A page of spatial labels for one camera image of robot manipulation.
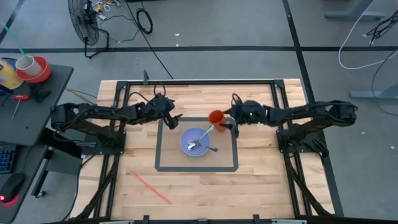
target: red cup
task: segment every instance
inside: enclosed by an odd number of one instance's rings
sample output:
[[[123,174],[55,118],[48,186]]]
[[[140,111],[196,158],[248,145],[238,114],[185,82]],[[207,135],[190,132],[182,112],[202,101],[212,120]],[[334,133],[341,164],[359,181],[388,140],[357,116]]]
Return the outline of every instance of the red cup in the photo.
[[[51,74],[51,68],[48,63],[48,61],[41,57],[41,56],[35,56],[35,61],[43,68],[43,72],[40,75],[37,76],[32,76],[28,75],[25,72],[17,69],[17,77],[20,80],[24,80],[27,83],[42,83],[49,79],[50,74]]]
[[[224,132],[225,127],[220,124],[225,124],[224,113],[220,110],[215,110],[209,114],[209,122],[214,125],[217,131]]]

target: fan grille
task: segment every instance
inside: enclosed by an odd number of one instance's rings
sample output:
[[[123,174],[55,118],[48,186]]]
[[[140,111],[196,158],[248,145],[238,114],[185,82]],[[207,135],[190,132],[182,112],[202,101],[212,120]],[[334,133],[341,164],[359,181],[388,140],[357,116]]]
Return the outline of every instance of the fan grille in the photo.
[[[93,46],[98,42],[99,32],[95,11],[92,8],[89,13],[85,11],[85,4],[88,4],[88,1],[68,0],[68,7],[70,19],[80,40],[84,43],[87,38],[87,45]]]

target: black floor stripe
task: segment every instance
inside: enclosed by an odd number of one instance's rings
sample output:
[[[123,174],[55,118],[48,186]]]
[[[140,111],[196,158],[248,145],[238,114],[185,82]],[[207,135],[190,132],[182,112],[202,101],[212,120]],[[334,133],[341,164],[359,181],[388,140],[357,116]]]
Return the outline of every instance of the black floor stripe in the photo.
[[[8,28],[11,27],[12,23],[14,22],[14,19],[17,17],[18,12],[21,9],[24,2],[25,2],[25,0],[19,0],[17,6],[15,7],[14,11],[12,12],[10,18],[8,19],[8,21],[6,23]],[[0,33],[0,44],[1,44],[2,40],[4,40],[6,34],[7,34],[7,31],[3,28],[3,30]]]
[[[198,47],[154,47],[156,52],[206,52],[206,51],[275,51],[295,52],[297,47],[289,46],[198,46]],[[298,47],[301,52],[337,52],[340,47]],[[40,53],[83,53],[83,47],[77,48],[49,48],[49,49],[24,49],[28,54]],[[90,48],[88,52],[97,52],[101,48]],[[393,51],[398,46],[391,47],[344,47],[344,52],[373,52]],[[151,52],[149,47],[110,47],[106,52]],[[18,49],[0,49],[0,53],[19,53]]]
[[[315,97],[311,88],[310,77],[308,76],[307,68],[305,66],[305,61],[303,57],[302,48],[300,47],[299,37],[297,36],[296,28],[294,26],[292,12],[290,10],[289,2],[287,0],[283,0],[285,13],[287,17],[287,21],[289,23],[290,33],[292,34],[294,47],[296,49],[296,55],[298,64],[300,66],[303,83],[305,87],[305,91],[307,93],[307,98],[309,103],[315,101]],[[333,48],[334,51],[338,51],[339,47]],[[326,145],[325,135],[323,131],[318,132],[318,137]],[[333,173],[333,168],[331,166],[330,157],[327,157],[325,160],[322,160],[323,167],[325,169],[326,181],[328,182],[330,197],[333,203],[333,208],[335,210],[335,214],[339,217],[343,217],[343,207],[341,205],[340,196],[338,194],[336,179]]]

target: black desk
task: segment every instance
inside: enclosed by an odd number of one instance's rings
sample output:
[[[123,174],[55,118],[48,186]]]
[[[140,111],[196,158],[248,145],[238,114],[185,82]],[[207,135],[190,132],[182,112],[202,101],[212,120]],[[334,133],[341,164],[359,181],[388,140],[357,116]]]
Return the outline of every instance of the black desk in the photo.
[[[7,62],[11,65],[15,64],[15,60],[8,60]],[[61,65],[50,66],[52,74],[42,84],[41,91],[49,90],[51,94],[43,102],[36,103],[35,100],[22,101],[14,119],[11,118],[17,105],[16,100],[9,97],[4,106],[0,107],[0,142],[9,142],[21,146],[14,173],[22,172],[25,175],[25,181],[16,199],[9,203],[0,202],[0,223],[10,223],[15,219],[43,159],[49,159],[49,156],[55,152],[49,151],[49,146],[57,146],[57,144],[54,144],[54,140],[49,137],[52,136],[51,130],[45,128],[45,126],[50,118],[50,107],[58,103],[72,75],[73,68]],[[29,95],[28,84],[23,83],[14,91],[14,94]],[[3,101],[5,97],[0,96],[0,101]],[[39,184],[36,184],[35,189],[40,189],[43,184],[48,172],[48,161],[43,168],[38,180]],[[0,175],[0,186],[10,175]]]

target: gray floor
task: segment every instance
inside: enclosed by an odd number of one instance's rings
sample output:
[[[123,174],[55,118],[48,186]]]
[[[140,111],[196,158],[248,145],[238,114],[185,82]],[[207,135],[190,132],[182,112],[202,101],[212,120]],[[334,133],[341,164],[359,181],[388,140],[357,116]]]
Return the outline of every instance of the gray floor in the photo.
[[[353,21],[326,20],[325,10],[345,10],[357,1],[306,0],[289,1],[301,46],[339,46]],[[0,20],[6,22],[15,0],[0,2]],[[131,4],[132,10],[139,4]],[[261,0],[167,0],[145,2],[154,20],[154,33],[148,36],[156,47],[264,45],[293,46],[282,1]],[[24,48],[80,48],[83,43],[73,29],[66,1],[26,0],[11,30]],[[396,1],[376,1],[371,9],[390,16],[398,9]],[[125,14],[112,9],[106,16]],[[360,22],[347,46],[367,46],[370,38],[363,34],[378,22]],[[103,24],[115,39],[128,39],[136,28],[122,18]],[[398,45],[398,26],[375,45]],[[103,44],[104,38],[95,47]],[[139,34],[133,42],[111,43],[113,47],[147,47]],[[2,49],[16,46],[7,35]],[[347,66],[360,66],[384,59],[390,52],[343,52]],[[168,76],[149,52],[104,53],[92,60],[82,53],[40,54],[50,63],[70,65],[75,72],[70,88],[96,94],[101,80],[140,79],[143,69],[151,78]],[[295,52],[159,52],[161,60],[175,78],[301,78]],[[16,54],[1,54],[18,57]],[[337,52],[304,52],[308,75],[316,100],[348,100],[358,106],[358,119],[348,128],[325,131],[336,183],[347,217],[398,220],[398,120],[381,112],[374,101],[352,100],[350,90],[369,90],[377,67],[345,70],[338,64]],[[398,57],[391,59],[379,72],[376,90],[398,82]],[[79,102],[64,93],[60,103]],[[380,101],[388,112],[398,113],[396,103]],[[72,175],[51,174],[44,189],[48,197],[28,196],[14,223],[54,222],[65,216],[75,191]]]

